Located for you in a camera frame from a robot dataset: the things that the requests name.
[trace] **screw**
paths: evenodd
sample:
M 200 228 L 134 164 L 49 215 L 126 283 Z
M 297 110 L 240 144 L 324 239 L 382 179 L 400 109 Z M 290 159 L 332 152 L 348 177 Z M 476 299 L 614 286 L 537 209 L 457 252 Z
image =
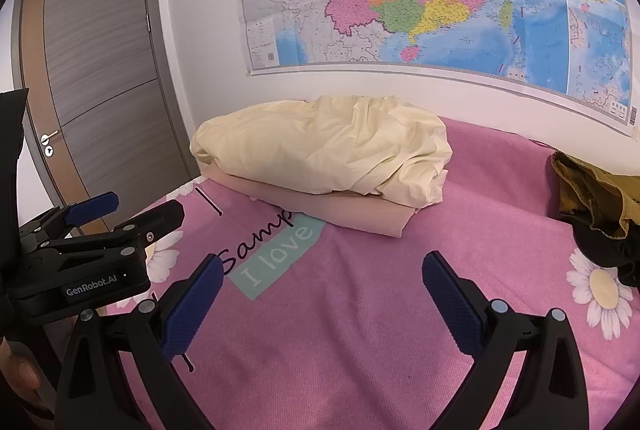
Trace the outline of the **screw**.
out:
M 80 314 L 80 319 L 83 322 L 88 322 L 89 320 L 91 320 L 91 318 L 94 317 L 94 310 L 93 309 L 85 309 L 84 311 L 81 312 Z
M 566 314 L 564 314 L 564 311 L 562 311 L 561 309 L 558 309 L 557 307 L 554 309 L 551 309 L 551 316 L 555 318 L 555 320 L 558 320 L 559 322 L 564 322 L 564 320 L 566 319 Z
M 138 304 L 138 311 L 141 313 L 150 313 L 156 308 L 156 303 L 153 300 L 143 300 Z
M 491 302 L 491 309 L 502 314 L 509 310 L 509 305 L 504 300 L 497 299 Z

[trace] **pink folded cloth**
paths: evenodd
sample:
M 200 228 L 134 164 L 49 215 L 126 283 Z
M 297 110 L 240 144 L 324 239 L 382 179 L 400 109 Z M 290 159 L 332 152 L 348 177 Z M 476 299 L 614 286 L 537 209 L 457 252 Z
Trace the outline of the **pink folded cloth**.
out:
M 301 212 L 333 225 L 400 237 L 415 209 L 380 197 L 349 192 L 308 194 L 289 190 L 222 172 L 215 163 L 202 175 L 236 192 L 279 206 L 289 212 Z

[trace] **wall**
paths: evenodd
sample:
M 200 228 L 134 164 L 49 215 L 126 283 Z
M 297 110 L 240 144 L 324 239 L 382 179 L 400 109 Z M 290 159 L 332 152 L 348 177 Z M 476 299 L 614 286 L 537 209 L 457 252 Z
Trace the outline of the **wall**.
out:
M 396 94 L 445 117 L 519 133 L 611 171 L 640 174 L 640 143 L 634 139 L 560 107 L 477 84 L 365 72 L 249 77 L 237 0 L 169 0 L 169 6 L 196 124 L 269 100 L 311 99 L 321 94 Z M 637 50 L 640 23 L 635 31 Z
M 191 135 L 194 131 L 194 123 L 184 92 L 180 67 L 178 66 L 168 1 L 159 0 L 159 4 L 164 45 L 172 80 L 174 81 L 175 92 L 187 133 Z M 14 88 L 10 51 L 13 7 L 14 0 L 7 0 L 0 10 L 0 92 Z M 25 222 L 48 208 L 51 208 L 51 201 L 38 177 L 33 160 L 25 144 L 18 162 L 18 217 L 20 222 Z

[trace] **bed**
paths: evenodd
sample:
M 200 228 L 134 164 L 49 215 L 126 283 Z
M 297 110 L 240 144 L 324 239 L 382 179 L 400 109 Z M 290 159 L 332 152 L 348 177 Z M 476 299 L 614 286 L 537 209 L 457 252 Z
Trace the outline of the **bed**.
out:
M 472 364 L 422 284 L 422 259 L 439 250 L 487 298 L 519 312 L 568 314 L 590 428 L 604 428 L 640 375 L 638 291 L 591 264 L 572 227 L 554 219 L 551 148 L 444 121 L 453 149 L 444 201 L 415 214 L 402 238 L 336 227 L 200 178 L 155 203 L 177 198 L 182 227 L 148 249 L 150 291 L 109 312 L 160 297 L 215 253 L 225 282 L 174 366 L 218 430 L 424 430 Z M 615 285 L 615 307 L 610 290 L 603 307 L 590 289 L 594 270 Z M 500 420 L 522 358 L 511 363 L 482 428 Z M 162 428 L 124 360 L 141 409 Z

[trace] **teal rectangle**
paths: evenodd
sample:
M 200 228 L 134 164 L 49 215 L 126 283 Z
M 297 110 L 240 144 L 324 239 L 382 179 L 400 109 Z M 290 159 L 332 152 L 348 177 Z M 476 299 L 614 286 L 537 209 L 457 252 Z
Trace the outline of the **teal rectangle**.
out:
M 287 227 L 238 268 L 229 273 L 231 281 L 247 298 L 255 300 L 279 279 L 291 264 L 302 257 L 318 238 L 325 222 L 305 214 L 296 214 Z

